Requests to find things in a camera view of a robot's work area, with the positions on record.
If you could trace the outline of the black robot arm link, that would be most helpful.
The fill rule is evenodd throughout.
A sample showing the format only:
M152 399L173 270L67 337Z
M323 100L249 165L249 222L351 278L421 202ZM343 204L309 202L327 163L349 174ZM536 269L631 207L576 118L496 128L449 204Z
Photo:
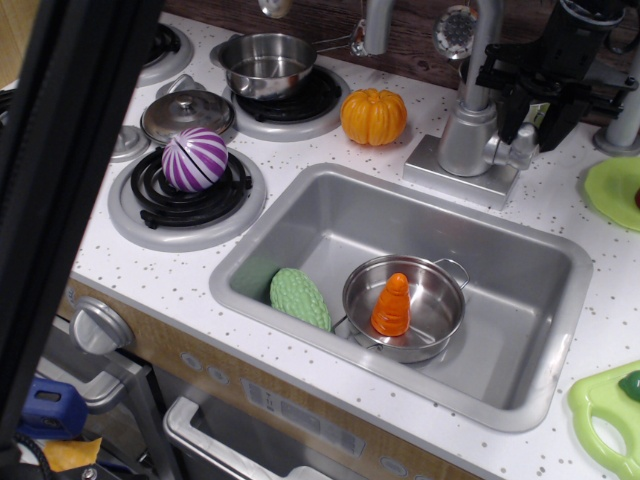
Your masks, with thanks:
M44 1L1 136L1 425L16 424L159 1Z

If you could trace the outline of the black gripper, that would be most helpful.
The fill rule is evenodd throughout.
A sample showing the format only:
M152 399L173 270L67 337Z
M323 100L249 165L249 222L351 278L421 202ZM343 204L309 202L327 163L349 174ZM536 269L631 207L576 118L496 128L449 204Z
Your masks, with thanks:
M623 1L559 1L538 39L485 48L476 84L506 97L502 142L515 140L533 99L550 105L539 127L541 153L558 147L590 112L622 112L625 75L597 55L624 16Z

